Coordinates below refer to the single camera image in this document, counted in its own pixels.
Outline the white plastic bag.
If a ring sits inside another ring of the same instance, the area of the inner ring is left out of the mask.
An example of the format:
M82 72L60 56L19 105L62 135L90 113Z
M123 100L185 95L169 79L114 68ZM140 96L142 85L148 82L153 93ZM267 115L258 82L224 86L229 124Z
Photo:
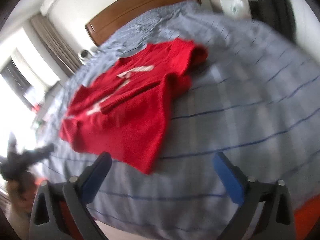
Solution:
M242 0L232 0L230 5L230 14L234 18L241 18L244 14L245 8Z

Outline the brown wooden headboard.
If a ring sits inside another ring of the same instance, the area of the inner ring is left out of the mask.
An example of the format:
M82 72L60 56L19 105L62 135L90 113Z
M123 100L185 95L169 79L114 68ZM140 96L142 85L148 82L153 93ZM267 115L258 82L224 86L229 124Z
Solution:
M187 0L117 0L99 12L86 25L92 42L102 45L119 28L139 15L155 8L180 3Z

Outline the red knit sweater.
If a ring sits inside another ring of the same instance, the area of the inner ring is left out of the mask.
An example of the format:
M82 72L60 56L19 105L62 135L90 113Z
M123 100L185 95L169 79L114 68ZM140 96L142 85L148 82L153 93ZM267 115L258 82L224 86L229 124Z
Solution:
M121 57L81 86L59 131L79 153L108 152L144 174L152 172L168 129L171 104L191 87L190 71L208 51L176 38Z

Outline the beige curtain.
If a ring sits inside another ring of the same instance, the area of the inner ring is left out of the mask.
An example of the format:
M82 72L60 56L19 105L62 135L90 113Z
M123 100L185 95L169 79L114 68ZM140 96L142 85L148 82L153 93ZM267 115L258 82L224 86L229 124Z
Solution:
M74 75L82 64L75 51L63 39L48 18L37 14L32 16L29 21L60 68L68 77Z

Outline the black and blue jacket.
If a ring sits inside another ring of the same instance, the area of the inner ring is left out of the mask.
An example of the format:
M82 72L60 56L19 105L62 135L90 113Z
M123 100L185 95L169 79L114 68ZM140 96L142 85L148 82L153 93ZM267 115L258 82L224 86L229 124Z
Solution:
M249 7L253 19L295 42L296 20L289 0L250 0Z

